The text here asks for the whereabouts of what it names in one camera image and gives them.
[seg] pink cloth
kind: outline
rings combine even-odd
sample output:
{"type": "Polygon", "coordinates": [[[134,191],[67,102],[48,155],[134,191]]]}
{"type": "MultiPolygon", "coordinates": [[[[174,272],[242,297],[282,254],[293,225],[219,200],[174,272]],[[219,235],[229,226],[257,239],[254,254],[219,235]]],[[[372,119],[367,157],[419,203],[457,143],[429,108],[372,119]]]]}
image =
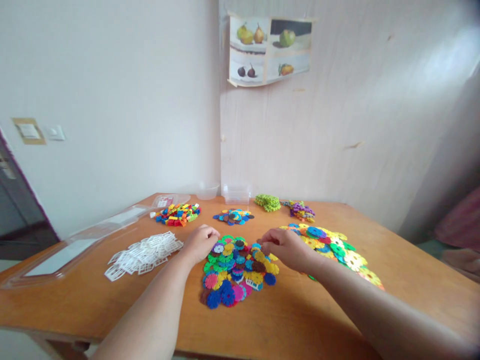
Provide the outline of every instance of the pink cloth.
{"type": "Polygon", "coordinates": [[[480,252],[480,187],[440,221],[434,235],[442,243],[480,252]]]}

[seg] fruit painting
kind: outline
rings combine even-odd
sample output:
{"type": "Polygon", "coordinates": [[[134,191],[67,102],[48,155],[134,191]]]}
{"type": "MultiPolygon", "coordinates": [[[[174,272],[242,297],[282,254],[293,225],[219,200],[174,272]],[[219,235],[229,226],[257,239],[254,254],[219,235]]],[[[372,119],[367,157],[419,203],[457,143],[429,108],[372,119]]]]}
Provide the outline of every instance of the fruit painting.
{"type": "Polygon", "coordinates": [[[267,51],[270,19],[230,17],[230,47],[252,55],[264,55],[267,51]]]}
{"type": "Polygon", "coordinates": [[[279,64],[278,65],[278,76],[285,76],[293,74],[294,67],[290,64],[279,64]]]}
{"type": "Polygon", "coordinates": [[[291,76],[310,70],[310,54],[294,53],[289,56],[270,57],[268,59],[266,84],[288,79],[291,76]]]}
{"type": "Polygon", "coordinates": [[[228,81],[233,86],[263,86],[310,70],[310,20],[230,15],[229,26],[228,81]]]}
{"type": "Polygon", "coordinates": [[[284,56],[293,52],[309,52],[312,47],[312,23],[308,21],[271,21],[269,52],[284,56]]]}

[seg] white plastic connector pile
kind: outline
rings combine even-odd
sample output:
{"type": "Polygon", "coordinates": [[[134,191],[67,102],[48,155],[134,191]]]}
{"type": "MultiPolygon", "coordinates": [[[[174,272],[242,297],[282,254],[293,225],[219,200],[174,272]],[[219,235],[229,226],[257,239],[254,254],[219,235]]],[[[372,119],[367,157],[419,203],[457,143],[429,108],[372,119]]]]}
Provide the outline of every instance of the white plastic connector pile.
{"type": "Polygon", "coordinates": [[[138,275],[142,275],[151,272],[158,265],[168,261],[167,257],[183,246],[184,243],[177,241],[171,231],[144,238],[130,245],[127,250],[113,255],[108,262],[113,265],[105,271],[105,276],[113,282],[125,273],[132,275],[138,272],[138,275]]]}

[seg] doorway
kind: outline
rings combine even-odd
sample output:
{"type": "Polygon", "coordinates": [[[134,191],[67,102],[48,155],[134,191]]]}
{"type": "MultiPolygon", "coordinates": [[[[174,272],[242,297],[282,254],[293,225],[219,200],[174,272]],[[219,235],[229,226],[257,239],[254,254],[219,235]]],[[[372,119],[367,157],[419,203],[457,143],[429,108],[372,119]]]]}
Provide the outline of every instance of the doorway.
{"type": "Polygon", "coordinates": [[[24,260],[59,241],[0,134],[0,260],[24,260]]]}

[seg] hand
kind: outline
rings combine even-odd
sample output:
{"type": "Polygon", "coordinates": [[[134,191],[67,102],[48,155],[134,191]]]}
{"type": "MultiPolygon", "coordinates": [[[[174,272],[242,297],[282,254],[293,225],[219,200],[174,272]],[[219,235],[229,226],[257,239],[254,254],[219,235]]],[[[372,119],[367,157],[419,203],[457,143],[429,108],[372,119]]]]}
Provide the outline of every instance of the hand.
{"type": "Polygon", "coordinates": [[[290,269],[301,273],[309,274],[312,264],[324,259],[291,230],[272,228],[261,237],[258,243],[265,255],[272,253],[290,269]]]}
{"type": "Polygon", "coordinates": [[[220,233],[213,227],[201,225],[188,236],[180,254],[186,257],[192,266],[198,264],[212,251],[219,237],[220,233]]]}

